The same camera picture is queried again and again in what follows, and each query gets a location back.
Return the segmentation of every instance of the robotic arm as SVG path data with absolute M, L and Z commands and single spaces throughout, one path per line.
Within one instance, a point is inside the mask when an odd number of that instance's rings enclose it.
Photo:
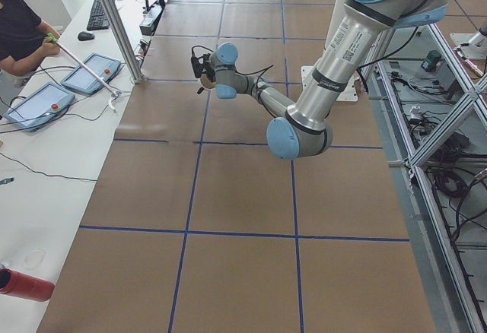
M 342 23 L 304 79 L 304 91 L 296 103 L 260 76 L 238 73 L 238 51 L 231 43 L 199 58 L 193 52 L 195 76 L 202 79 L 203 87 L 216 86 L 221 99 L 248 94 L 273 114 L 266 135 L 275 156 L 292 160 L 321 154 L 333 139 L 326 117 L 377 35 L 392 27 L 439 21 L 446 14 L 447 0 L 345 0 L 344 9 Z

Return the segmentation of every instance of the person's hand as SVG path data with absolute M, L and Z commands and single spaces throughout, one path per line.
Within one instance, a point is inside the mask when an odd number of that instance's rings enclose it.
M 45 56 L 55 56 L 61 51 L 61 49 L 55 43 L 53 43 L 49 37 L 44 38 L 43 44 L 40 48 Z

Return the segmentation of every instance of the black t-shirt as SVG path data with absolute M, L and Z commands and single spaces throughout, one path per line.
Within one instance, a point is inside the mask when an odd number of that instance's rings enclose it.
M 41 19 L 24 0 L 0 2 L 0 61 L 9 56 L 17 61 L 42 45 L 45 35 L 36 29 Z

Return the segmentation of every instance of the blue tablet device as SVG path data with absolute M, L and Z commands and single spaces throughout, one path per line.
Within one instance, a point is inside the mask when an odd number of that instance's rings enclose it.
M 83 63 L 105 82 L 108 82 L 115 77 L 122 64 L 118 59 L 113 59 L 97 53 L 90 54 Z M 80 65 L 61 81 L 61 85 L 84 95 L 91 95 L 103 86 Z
M 49 82 L 15 107 L 10 108 L 4 114 L 4 118 L 26 132 L 35 132 L 62 115 L 63 110 L 74 99 L 75 95 L 72 92 Z

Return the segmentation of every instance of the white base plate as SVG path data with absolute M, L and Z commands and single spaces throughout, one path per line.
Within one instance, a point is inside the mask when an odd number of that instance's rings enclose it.
M 313 68 L 312 65 L 304 65 L 301 67 L 301 80 L 304 82 L 307 74 L 310 73 L 311 69 Z M 347 84 L 346 89 L 338 96 L 337 101 L 351 101 L 356 102 L 358 101 L 357 91 L 355 89 L 355 79 L 352 76 L 349 80 L 349 84 Z
M 459 46 L 460 44 L 463 43 L 468 43 L 472 36 L 473 33 L 471 34 L 450 33 L 450 38 L 455 43 L 455 46 Z M 481 52 L 477 52 L 476 50 L 468 46 L 462 46 L 462 52 L 468 59 L 485 59 L 485 55 L 487 55 L 487 53 L 482 54 Z

